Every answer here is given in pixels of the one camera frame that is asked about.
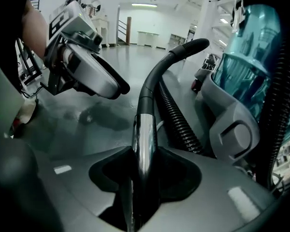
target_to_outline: person's arm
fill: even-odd
[[[40,58],[44,57],[46,48],[47,23],[40,11],[35,10],[27,0],[22,17],[22,40]]]

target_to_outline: gray plastic housing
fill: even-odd
[[[204,82],[204,80],[206,79],[206,77],[208,75],[211,75],[213,73],[213,71],[211,70],[206,70],[206,69],[199,69],[196,73],[195,73],[195,78],[197,78],[200,82]]]
[[[121,231],[97,216],[111,206],[114,193],[101,191],[89,178],[90,167],[125,147],[112,149],[78,159],[50,162],[35,152],[39,176],[66,232]],[[160,205],[141,232],[231,232],[244,226],[259,228],[271,215],[274,197],[263,187],[236,168],[216,159],[193,153],[166,149],[196,164],[202,173],[200,185],[188,198]],[[55,174],[54,168],[69,166],[70,170]],[[234,187],[250,198],[260,212],[258,223],[246,222],[228,191]]]
[[[24,101],[0,68],[0,137],[9,132]]]
[[[243,104],[213,82],[211,73],[204,78],[201,93],[216,117],[209,131],[213,152],[233,164],[257,146],[259,126]]]
[[[70,70],[73,79],[93,90],[99,96],[112,99],[119,92],[119,84],[105,70],[105,68],[92,57],[92,52],[78,45],[68,43],[80,63]]]

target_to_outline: ceiling light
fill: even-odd
[[[228,23],[225,19],[220,19],[223,23]]]
[[[143,7],[156,8],[155,4],[146,4],[146,3],[133,3],[132,6],[143,6]]]
[[[222,40],[219,40],[221,43],[223,43],[225,46],[227,46],[227,44],[225,44]]]

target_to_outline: chrome tube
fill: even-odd
[[[159,207],[159,182],[155,167],[157,130],[155,117],[140,114],[135,117],[132,148],[138,167],[133,182],[133,220],[138,230]]]
[[[155,117],[140,114],[135,117],[132,148],[136,154],[140,178],[145,180],[157,148]]]

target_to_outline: vacuum body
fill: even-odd
[[[230,163],[260,140],[258,121],[282,44],[279,16],[266,0],[236,0],[232,29],[216,71],[196,73],[203,82],[204,101],[216,117],[210,129],[213,152]],[[284,142],[289,139],[290,120]]]

